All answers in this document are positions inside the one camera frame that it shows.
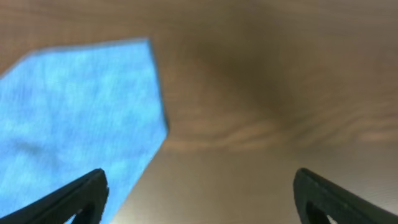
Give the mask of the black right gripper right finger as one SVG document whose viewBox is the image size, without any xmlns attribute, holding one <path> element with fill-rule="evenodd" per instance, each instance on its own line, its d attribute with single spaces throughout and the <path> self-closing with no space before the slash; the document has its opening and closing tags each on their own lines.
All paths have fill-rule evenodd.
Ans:
<svg viewBox="0 0 398 224">
<path fill-rule="evenodd" d="M 388 212 L 306 168 L 295 173 L 294 201 L 303 224 L 397 224 Z"/>
</svg>

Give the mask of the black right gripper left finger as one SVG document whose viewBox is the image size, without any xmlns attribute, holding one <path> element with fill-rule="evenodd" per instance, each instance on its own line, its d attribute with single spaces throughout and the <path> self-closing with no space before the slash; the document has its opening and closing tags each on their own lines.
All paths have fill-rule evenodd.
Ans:
<svg viewBox="0 0 398 224">
<path fill-rule="evenodd" d="M 99 224 L 109 195 L 103 169 L 94 169 L 40 200 L 1 218 L 1 224 Z"/>
</svg>

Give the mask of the blue microfiber cloth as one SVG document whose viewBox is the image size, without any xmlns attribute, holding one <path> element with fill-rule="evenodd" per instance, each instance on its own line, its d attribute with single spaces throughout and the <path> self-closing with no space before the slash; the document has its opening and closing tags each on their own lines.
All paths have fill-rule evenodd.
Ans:
<svg viewBox="0 0 398 224">
<path fill-rule="evenodd" d="M 1 78 L 1 215 L 100 168 L 110 223 L 167 134 L 148 40 L 32 52 Z"/>
</svg>

